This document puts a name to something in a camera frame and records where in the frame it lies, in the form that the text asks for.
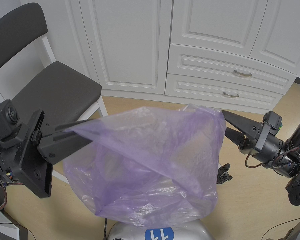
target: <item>camera lens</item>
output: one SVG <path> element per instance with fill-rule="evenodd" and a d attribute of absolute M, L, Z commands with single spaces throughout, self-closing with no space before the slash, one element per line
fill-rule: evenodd
<path fill-rule="evenodd" d="M 17 111 L 14 108 L 14 106 L 9 106 L 8 107 L 8 116 L 11 119 L 12 122 L 16 122 L 18 119 Z"/>

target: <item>drawer handle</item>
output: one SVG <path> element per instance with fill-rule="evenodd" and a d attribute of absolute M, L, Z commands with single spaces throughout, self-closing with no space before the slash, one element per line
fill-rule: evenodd
<path fill-rule="evenodd" d="M 223 92 L 223 95 L 224 95 L 224 96 L 231 97 L 231 98 L 237 98 L 237 97 L 239 97 L 239 96 L 240 96 L 239 94 L 237 94 L 237 95 L 231 95 L 231 94 L 227 94 L 225 91 Z"/>
<path fill-rule="evenodd" d="M 250 76 L 252 76 L 252 74 L 251 74 L 251 73 L 249 73 L 249 74 L 241 73 L 241 72 L 237 71 L 236 69 L 233 71 L 233 73 L 236 73 L 236 74 L 242 75 L 242 76 L 244 76 L 244 77 L 250 77 Z"/>

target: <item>chair backrest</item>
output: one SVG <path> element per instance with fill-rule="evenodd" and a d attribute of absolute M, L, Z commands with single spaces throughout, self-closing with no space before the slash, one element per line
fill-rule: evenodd
<path fill-rule="evenodd" d="M 0 18 L 0 68 L 47 32 L 44 12 L 35 2 L 24 4 Z"/>

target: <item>translucent bag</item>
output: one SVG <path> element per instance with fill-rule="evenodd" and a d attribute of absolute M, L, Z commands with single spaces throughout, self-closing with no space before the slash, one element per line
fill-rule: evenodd
<path fill-rule="evenodd" d="M 64 160 L 73 191 L 95 215 L 148 229 L 203 218 L 217 202 L 222 112 L 140 107 L 71 127 L 93 140 Z"/>

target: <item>chair seat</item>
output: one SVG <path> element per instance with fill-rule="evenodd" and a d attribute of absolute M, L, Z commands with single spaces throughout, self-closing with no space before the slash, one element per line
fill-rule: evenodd
<path fill-rule="evenodd" d="M 42 109 L 45 123 L 58 125 L 76 121 L 100 95 L 100 84 L 56 61 L 37 74 L 12 103 L 20 122 L 28 123 L 32 113 Z"/>

